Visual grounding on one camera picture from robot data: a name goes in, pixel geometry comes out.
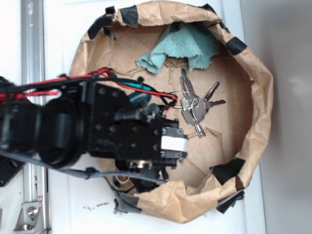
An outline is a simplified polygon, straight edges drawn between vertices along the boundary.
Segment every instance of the brown paper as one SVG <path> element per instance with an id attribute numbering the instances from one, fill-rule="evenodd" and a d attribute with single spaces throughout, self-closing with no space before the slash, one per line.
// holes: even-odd
<path id="1" fill-rule="evenodd" d="M 162 92 L 181 91 L 181 66 L 184 59 L 168 58 L 157 75 L 136 66 L 136 59 L 152 50 L 167 25 L 174 21 L 204 21 L 212 34 L 223 44 L 220 54 L 212 58 L 206 70 L 188 72 L 196 94 L 203 96 L 220 82 L 211 101 L 224 99 L 226 104 L 215 106 L 201 122 L 206 137 L 199 139 L 192 125 L 180 110 L 171 110 L 167 118 L 179 118 L 180 127 L 189 136 L 188 157 L 177 169 L 168 169 L 170 182 L 139 197 L 142 214 L 185 223 L 218 206 L 218 201 L 237 189 L 246 188 L 268 144 L 273 105 L 273 78 L 259 58 L 249 49 L 232 56 L 225 47 L 233 38 L 211 11 L 169 1 L 151 1 L 137 6 L 138 27 L 122 21 L 115 14 L 110 28 L 113 40 L 99 32 L 90 40 L 86 34 L 78 47 L 71 75 L 81 75 L 108 66 L 119 77 L 137 79 Z M 181 99 L 182 93 L 176 93 Z M 161 103 L 153 97 L 152 102 Z M 225 164 L 234 157 L 246 162 L 237 177 L 221 185 L 210 167 Z M 99 159 L 103 170 L 114 170 L 111 159 Z"/>

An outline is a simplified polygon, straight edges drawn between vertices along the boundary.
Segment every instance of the metal bracket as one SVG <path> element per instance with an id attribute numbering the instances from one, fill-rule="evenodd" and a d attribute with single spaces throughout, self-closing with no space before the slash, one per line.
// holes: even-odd
<path id="1" fill-rule="evenodd" d="M 13 234 L 42 234 L 44 232 L 44 216 L 41 202 L 23 203 Z"/>

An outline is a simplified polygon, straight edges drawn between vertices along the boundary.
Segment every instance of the black wire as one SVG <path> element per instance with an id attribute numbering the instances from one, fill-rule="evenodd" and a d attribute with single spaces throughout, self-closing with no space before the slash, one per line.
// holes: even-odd
<path id="1" fill-rule="evenodd" d="M 36 89 L 36 90 L 43 90 L 43 89 L 60 89 L 61 86 L 71 83 L 77 83 L 77 82 L 83 82 L 83 81 L 113 81 L 117 83 L 121 82 L 129 82 L 134 84 L 141 84 L 137 80 L 133 79 L 127 79 L 127 78 L 91 78 L 91 77 L 81 77 L 81 78 L 75 78 L 75 79 L 66 79 L 62 81 L 54 81 L 54 82 L 48 82 L 48 83 L 38 83 L 38 84 L 26 84 L 21 86 L 9 86 L 5 88 L 0 88 L 0 93 L 20 93 L 24 92 L 30 89 Z M 155 88 L 144 84 L 144 86 L 149 87 L 153 92 L 158 92 Z"/>
<path id="2" fill-rule="evenodd" d="M 20 162 L 30 162 L 30 163 L 34 163 L 36 165 L 42 166 L 42 167 L 46 167 L 46 168 L 50 168 L 53 170 L 57 170 L 59 172 L 63 172 L 66 173 L 68 175 L 71 176 L 75 176 L 75 177 L 79 177 L 79 178 L 84 178 L 84 179 L 89 179 L 89 178 L 98 178 L 98 177 L 107 177 L 107 176 L 124 176 L 124 177 L 130 177 L 130 178 L 135 178 L 135 179 L 142 179 L 142 180 L 146 180 L 146 181 L 150 181 L 150 182 L 154 182 L 154 183 L 166 183 L 165 180 L 161 180 L 161 179 L 156 179 L 153 177 L 149 177 L 140 173 L 133 173 L 133 172 L 123 172 L 123 171 L 117 171 L 117 172 L 93 172 L 93 173 L 88 173 L 88 172 L 84 172 L 84 171 L 77 171 L 77 170 L 72 170 L 72 169 L 56 169 L 53 166 L 44 163 L 41 160 L 38 159 L 34 159 L 30 156 L 27 155 L 23 155 L 23 154 L 19 154 L 19 153 L 11 153 L 11 152 L 7 152 L 4 150 L 0 150 L 0 155 L 8 157 L 10 159 L 16 160 L 16 161 L 20 161 Z"/>

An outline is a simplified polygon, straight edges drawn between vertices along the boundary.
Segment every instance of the bunch of keys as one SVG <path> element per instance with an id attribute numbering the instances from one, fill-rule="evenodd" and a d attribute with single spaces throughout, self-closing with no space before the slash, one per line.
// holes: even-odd
<path id="1" fill-rule="evenodd" d="M 205 94 L 205 96 L 200 98 L 198 95 L 196 95 L 190 79 L 186 75 L 186 71 L 182 68 L 181 72 L 182 76 L 180 77 L 180 81 L 182 85 L 182 91 L 184 93 L 184 98 L 181 100 L 183 107 L 182 114 L 189 124 L 195 126 L 199 138 L 202 138 L 206 136 L 206 134 L 199 123 L 204 120 L 206 114 L 210 112 L 210 109 L 213 106 L 224 104 L 226 101 L 209 101 L 219 86 L 219 82 L 216 82 Z"/>

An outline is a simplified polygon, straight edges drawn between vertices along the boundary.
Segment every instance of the black tape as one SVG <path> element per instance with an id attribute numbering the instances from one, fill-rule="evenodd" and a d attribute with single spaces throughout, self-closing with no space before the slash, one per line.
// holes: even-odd
<path id="1" fill-rule="evenodd" d="M 105 8 L 106 14 L 114 14 L 116 13 L 115 7 L 114 6 L 109 6 Z"/>
<path id="2" fill-rule="evenodd" d="M 137 20 L 138 20 L 138 14 L 137 14 L 137 6 L 131 6 L 127 8 L 120 9 L 122 21 L 130 26 L 137 27 Z"/>
<path id="3" fill-rule="evenodd" d="M 207 11 L 212 11 L 212 12 L 214 12 L 217 15 L 215 10 L 208 3 L 206 3 L 205 5 L 203 5 L 200 8 L 203 8 L 203 9 L 205 9 Z M 221 28 L 225 29 L 228 33 L 230 33 L 230 30 L 227 27 L 225 27 L 225 25 L 224 25 L 224 23 L 222 21 L 219 24 L 220 24 Z"/>
<path id="4" fill-rule="evenodd" d="M 98 32 L 101 30 L 101 28 L 113 26 L 113 17 L 113 15 L 103 15 L 97 18 L 88 30 L 89 38 L 91 40 L 94 39 L 97 36 Z"/>
<path id="5" fill-rule="evenodd" d="M 244 195 L 245 195 L 244 191 L 238 191 L 234 195 L 229 196 L 223 199 L 222 201 L 219 201 L 219 206 L 216 209 L 224 214 L 229 209 L 230 206 L 233 207 L 235 205 L 237 200 L 242 200 L 244 198 Z"/>
<path id="6" fill-rule="evenodd" d="M 116 196 L 116 211 L 130 212 L 130 213 L 141 213 L 142 209 L 137 207 L 138 197 L 129 196 L 121 192 L 114 191 Z"/>
<path id="7" fill-rule="evenodd" d="M 243 52 L 246 48 L 247 45 L 242 42 L 240 39 L 237 37 L 232 38 L 225 44 L 226 48 L 228 48 L 229 52 L 232 55 L 238 55 L 239 53 Z"/>
<path id="8" fill-rule="evenodd" d="M 238 175 L 244 163 L 245 160 L 235 157 L 227 164 L 211 167 L 210 171 L 214 174 L 220 184 L 223 185 L 229 179 Z"/>

